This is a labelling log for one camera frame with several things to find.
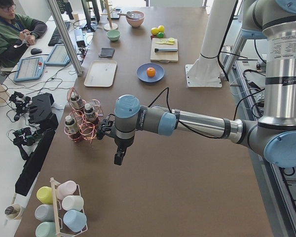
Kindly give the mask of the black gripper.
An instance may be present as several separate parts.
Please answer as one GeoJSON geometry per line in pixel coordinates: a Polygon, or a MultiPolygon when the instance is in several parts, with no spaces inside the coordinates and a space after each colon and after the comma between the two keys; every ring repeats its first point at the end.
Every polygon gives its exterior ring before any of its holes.
{"type": "MultiPolygon", "coordinates": [[[[115,124],[114,120],[111,120],[111,116],[114,116],[114,114],[108,114],[107,117],[99,123],[96,131],[96,137],[98,140],[102,140],[105,135],[113,139],[116,137],[115,124]]],[[[122,165],[125,155],[126,148],[118,146],[114,155],[114,164],[122,165]]]]}

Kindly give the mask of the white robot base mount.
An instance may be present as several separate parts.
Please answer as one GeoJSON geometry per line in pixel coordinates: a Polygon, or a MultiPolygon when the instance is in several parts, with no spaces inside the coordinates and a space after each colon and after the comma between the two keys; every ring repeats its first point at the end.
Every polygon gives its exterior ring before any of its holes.
{"type": "Polygon", "coordinates": [[[236,0],[213,1],[200,56],[185,66],[188,87],[222,87],[218,59],[237,4],[236,0]]]}

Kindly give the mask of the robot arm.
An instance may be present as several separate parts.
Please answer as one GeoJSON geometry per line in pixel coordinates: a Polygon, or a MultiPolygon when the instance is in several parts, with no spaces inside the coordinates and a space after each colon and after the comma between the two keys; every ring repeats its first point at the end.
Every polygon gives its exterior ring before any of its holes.
{"type": "Polygon", "coordinates": [[[296,166],[296,0],[245,1],[242,30],[267,38],[263,116],[229,120],[142,106],[135,96],[123,95],[116,101],[115,119],[104,119],[97,130],[98,139],[109,136],[117,144],[115,164],[122,163],[136,131],[169,136],[179,129],[229,139],[282,168],[296,166]]]}

